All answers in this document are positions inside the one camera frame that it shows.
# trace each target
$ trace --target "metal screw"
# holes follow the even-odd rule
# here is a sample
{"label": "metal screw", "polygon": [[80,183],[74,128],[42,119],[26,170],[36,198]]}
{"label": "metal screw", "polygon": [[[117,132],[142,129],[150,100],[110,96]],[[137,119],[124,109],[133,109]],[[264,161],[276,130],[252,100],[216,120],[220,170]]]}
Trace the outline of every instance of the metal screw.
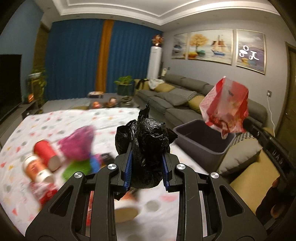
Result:
{"label": "metal screw", "polygon": [[185,167],[186,167],[186,166],[185,166],[184,164],[182,164],[182,163],[180,163],[180,164],[177,165],[177,168],[178,168],[179,170],[184,170]]}
{"label": "metal screw", "polygon": [[77,172],[77,173],[74,174],[74,177],[75,178],[81,178],[82,175],[83,175],[82,172]]}
{"label": "metal screw", "polygon": [[114,170],[115,168],[116,168],[116,165],[113,163],[108,165],[108,169],[110,170]]}
{"label": "metal screw", "polygon": [[211,173],[211,177],[212,177],[212,178],[218,178],[218,177],[219,177],[219,174],[216,173],[216,172],[212,172],[212,173]]}

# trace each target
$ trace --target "green plush toy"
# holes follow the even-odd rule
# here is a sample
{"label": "green plush toy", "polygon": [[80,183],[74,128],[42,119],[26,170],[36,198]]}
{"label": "green plush toy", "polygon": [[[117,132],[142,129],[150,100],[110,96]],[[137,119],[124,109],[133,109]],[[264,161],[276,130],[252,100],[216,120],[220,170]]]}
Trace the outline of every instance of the green plush toy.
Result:
{"label": "green plush toy", "polygon": [[84,175],[88,175],[91,172],[91,164],[89,160],[85,161],[73,161],[63,172],[63,178],[68,181],[68,179],[75,172],[83,172]]}

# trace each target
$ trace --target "gray wall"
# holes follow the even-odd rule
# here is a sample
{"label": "gray wall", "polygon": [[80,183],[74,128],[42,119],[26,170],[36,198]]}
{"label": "gray wall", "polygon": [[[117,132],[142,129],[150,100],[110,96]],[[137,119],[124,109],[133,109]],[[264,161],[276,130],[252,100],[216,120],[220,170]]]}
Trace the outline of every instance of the gray wall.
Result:
{"label": "gray wall", "polygon": [[[234,55],[232,66],[208,61],[171,59],[173,36],[175,34],[222,28],[247,29],[265,33],[265,75],[235,66],[236,32],[234,32]],[[268,104],[266,93],[267,90],[272,91],[270,105],[273,113],[273,121],[275,125],[277,125],[283,107],[287,84],[287,54],[285,41],[296,46],[296,42],[284,21],[281,26],[272,26],[243,20],[209,22],[165,32],[164,40],[163,67],[170,67],[168,73],[203,80],[212,85],[216,84],[224,75],[226,75],[231,80],[245,85],[249,89],[249,98],[262,104],[267,109]],[[272,127],[270,115],[268,126]]]}
{"label": "gray wall", "polygon": [[21,54],[21,88],[25,95],[27,76],[32,71],[37,32],[42,10],[33,0],[26,0],[14,13],[0,35],[0,54]]}

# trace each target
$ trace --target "electrical outlet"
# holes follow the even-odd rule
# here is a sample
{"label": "electrical outlet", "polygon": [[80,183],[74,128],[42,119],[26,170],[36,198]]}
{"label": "electrical outlet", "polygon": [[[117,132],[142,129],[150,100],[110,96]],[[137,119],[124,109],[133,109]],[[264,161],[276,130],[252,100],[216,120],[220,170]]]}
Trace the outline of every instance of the electrical outlet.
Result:
{"label": "electrical outlet", "polygon": [[272,92],[268,90],[268,91],[267,91],[267,96],[268,96],[268,97],[271,97],[271,95],[272,95]]}

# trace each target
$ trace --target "white cable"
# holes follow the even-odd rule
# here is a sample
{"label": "white cable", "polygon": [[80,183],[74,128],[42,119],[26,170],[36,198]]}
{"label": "white cable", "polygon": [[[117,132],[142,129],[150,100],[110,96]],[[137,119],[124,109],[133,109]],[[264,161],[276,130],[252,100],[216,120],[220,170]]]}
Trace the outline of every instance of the white cable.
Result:
{"label": "white cable", "polygon": [[270,105],[269,105],[269,96],[267,96],[267,103],[268,103],[268,109],[269,109],[269,111],[270,111],[270,119],[271,119],[271,122],[272,122],[272,124],[274,125],[274,137],[276,136],[276,134],[275,134],[275,124],[274,124],[274,122],[272,121],[272,112],[271,112],[271,109],[270,109]]}

